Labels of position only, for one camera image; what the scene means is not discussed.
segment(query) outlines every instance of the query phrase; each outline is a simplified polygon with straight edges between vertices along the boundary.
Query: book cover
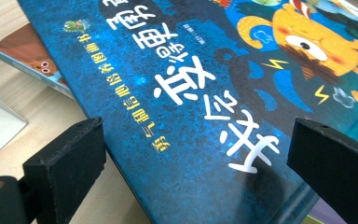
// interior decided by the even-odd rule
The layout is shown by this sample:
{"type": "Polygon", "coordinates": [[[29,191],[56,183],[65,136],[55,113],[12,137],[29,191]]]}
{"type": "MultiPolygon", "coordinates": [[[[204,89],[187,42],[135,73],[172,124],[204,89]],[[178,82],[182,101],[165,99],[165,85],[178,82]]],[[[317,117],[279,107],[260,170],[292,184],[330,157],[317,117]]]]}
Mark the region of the book cover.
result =
{"type": "Polygon", "coordinates": [[[74,98],[30,23],[0,41],[0,60],[74,98]]]}
{"type": "Polygon", "coordinates": [[[152,222],[299,223],[318,197],[286,166],[295,118],[358,141],[339,4],[19,2],[152,222]]]}

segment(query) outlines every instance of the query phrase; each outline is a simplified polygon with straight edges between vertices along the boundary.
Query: black foam block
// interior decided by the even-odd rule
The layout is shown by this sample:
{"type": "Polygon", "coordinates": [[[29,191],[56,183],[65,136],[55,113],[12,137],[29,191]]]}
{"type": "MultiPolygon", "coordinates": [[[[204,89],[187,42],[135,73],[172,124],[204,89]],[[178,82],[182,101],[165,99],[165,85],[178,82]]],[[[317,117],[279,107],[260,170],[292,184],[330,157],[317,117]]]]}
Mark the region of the black foam block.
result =
{"type": "Polygon", "coordinates": [[[345,221],[358,223],[358,142],[322,123],[297,119],[287,164],[345,221]]]}
{"type": "Polygon", "coordinates": [[[29,222],[17,179],[12,176],[0,176],[0,224],[11,223],[29,222]]]}
{"type": "Polygon", "coordinates": [[[68,223],[106,161],[101,119],[75,124],[23,164],[42,204],[39,224],[68,223]]]}

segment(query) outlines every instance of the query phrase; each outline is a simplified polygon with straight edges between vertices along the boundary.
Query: yellow lightning bolt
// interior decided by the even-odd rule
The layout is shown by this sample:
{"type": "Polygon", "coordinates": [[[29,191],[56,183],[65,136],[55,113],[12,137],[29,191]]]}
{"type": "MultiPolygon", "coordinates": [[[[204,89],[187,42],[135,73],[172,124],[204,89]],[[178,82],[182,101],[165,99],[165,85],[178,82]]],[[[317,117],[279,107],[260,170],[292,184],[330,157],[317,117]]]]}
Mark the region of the yellow lightning bolt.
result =
{"type": "Polygon", "coordinates": [[[321,93],[321,91],[322,91],[323,89],[324,89],[324,85],[322,85],[322,86],[315,92],[315,96],[323,98],[323,99],[319,102],[319,104],[323,103],[324,101],[326,101],[326,100],[330,97],[329,95],[326,95],[326,94],[321,93]]]}
{"type": "Polygon", "coordinates": [[[272,64],[268,64],[268,63],[263,63],[263,64],[265,66],[273,67],[273,68],[276,68],[276,69],[283,69],[283,67],[279,63],[289,63],[289,62],[279,61],[279,60],[274,60],[274,59],[270,59],[269,61],[272,64]]]}

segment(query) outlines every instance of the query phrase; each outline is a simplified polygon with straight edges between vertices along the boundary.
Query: green cartoon figure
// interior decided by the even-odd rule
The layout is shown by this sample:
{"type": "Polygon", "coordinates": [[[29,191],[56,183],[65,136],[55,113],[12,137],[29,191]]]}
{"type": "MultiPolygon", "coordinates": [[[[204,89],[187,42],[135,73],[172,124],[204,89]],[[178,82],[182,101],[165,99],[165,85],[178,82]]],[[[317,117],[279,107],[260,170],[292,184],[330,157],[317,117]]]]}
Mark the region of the green cartoon figure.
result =
{"type": "Polygon", "coordinates": [[[90,24],[87,21],[67,21],[63,26],[65,32],[81,32],[85,33],[86,30],[90,27],[90,24]]]}
{"type": "Polygon", "coordinates": [[[252,0],[252,1],[262,6],[274,7],[279,5],[282,0],[252,0]]]}

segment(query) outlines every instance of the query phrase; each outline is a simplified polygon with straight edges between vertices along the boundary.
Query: red accent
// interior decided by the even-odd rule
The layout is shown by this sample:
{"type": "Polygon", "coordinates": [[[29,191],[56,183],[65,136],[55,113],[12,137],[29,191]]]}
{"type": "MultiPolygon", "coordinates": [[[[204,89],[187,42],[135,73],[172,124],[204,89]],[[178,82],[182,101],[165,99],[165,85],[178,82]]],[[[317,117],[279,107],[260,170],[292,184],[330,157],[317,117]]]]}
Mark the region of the red accent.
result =
{"type": "Polygon", "coordinates": [[[302,14],[304,14],[304,12],[302,11],[302,7],[301,7],[301,1],[300,0],[294,0],[293,3],[295,4],[295,8],[300,11],[302,14]]]}
{"type": "Polygon", "coordinates": [[[279,33],[282,33],[284,35],[290,35],[290,31],[283,26],[279,26],[277,29],[279,33]]]}
{"type": "Polygon", "coordinates": [[[229,7],[229,5],[231,4],[231,0],[221,0],[221,1],[218,1],[218,3],[222,7],[229,7]]]}
{"type": "Polygon", "coordinates": [[[331,55],[331,56],[329,56],[329,58],[331,58],[331,60],[333,60],[333,62],[335,62],[335,63],[345,64],[344,61],[342,61],[338,56],[331,55]]]}
{"type": "Polygon", "coordinates": [[[310,10],[307,8],[307,18],[309,19],[310,18],[310,10]]]}

